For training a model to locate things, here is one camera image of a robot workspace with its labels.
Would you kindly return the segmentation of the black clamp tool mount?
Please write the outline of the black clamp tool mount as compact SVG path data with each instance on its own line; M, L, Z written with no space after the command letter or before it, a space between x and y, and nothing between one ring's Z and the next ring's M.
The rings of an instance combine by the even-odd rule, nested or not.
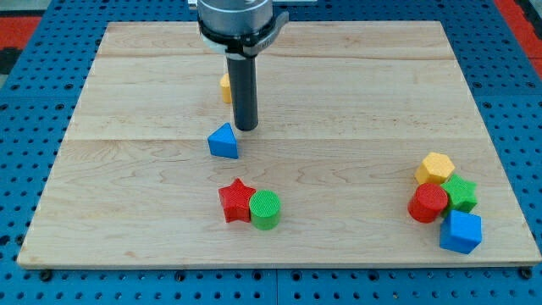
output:
M200 37L214 52L234 60L255 58L270 47L279 36L282 28L289 22L289 13L274 16L266 25L253 33L243 35L219 34L198 20Z

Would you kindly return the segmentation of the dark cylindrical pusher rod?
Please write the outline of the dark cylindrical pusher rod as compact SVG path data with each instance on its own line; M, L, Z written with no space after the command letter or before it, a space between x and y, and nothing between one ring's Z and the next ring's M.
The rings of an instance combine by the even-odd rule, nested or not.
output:
M258 125L257 73L254 58L227 59L234 122L238 130L254 130Z

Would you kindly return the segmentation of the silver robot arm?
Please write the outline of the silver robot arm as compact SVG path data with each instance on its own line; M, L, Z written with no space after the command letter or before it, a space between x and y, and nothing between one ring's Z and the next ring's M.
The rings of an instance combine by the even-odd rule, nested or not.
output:
M278 38L289 13L276 14L271 0L196 0L201 39L225 56L235 127L250 131L258 126L256 58Z

